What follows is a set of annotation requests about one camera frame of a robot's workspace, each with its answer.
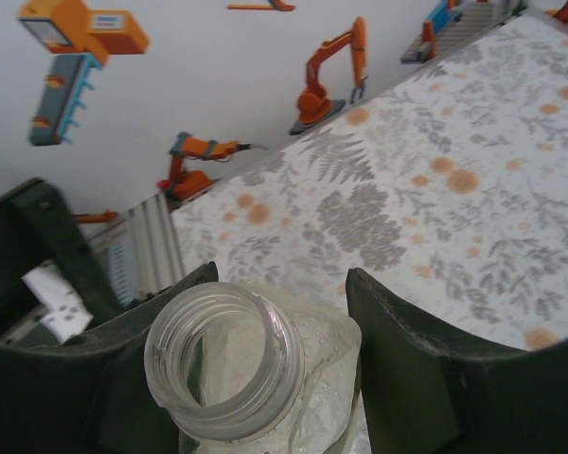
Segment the plastic bottle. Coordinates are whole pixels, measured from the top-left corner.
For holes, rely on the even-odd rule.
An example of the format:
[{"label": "plastic bottle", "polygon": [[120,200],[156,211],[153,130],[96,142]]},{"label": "plastic bottle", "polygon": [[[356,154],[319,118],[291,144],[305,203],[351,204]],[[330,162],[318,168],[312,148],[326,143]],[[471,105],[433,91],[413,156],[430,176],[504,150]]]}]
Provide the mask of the plastic bottle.
[{"label": "plastic bottle", "polygon": [[155,319],[145,370],[198,454],[319,454],[343,445],[360,343],[336,308],[263,285],[202,284]]}]

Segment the bottle neck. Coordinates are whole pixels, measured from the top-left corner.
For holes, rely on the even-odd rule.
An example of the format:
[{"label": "bottle neck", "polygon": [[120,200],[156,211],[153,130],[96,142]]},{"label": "bottle neck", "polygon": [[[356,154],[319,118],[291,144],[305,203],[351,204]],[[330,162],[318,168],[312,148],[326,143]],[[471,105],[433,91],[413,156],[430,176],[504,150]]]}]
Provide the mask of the bottle neck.
[{"label": "bottle neck", "polygon": [[[200,341],[211,327],[239,317],[255,317],[264,329],[257,372],[239,393],[203,406],[190,390]],[[156,317],[145,346],[155,401],[185,434],[213,443],[248,442],[274,428],[298,395],[303,368],[301,340],[286,312],[231,283],[201,284],[177,295]]]}]

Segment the floral tablecloth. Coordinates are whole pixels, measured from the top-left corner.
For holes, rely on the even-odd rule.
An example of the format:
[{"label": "floral tablecloth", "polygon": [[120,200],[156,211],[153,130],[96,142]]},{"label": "floral tablecloth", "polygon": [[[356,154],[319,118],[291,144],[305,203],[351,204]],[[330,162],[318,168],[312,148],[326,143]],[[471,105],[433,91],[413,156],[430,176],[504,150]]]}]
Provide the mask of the floral tablecloth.
[{"label": "floral tablecloth", "polygon": [[173,219],[186,268],[223,281],[345,309],[362,267],[478,336],[567,337],[568,35],[513,20]]}]

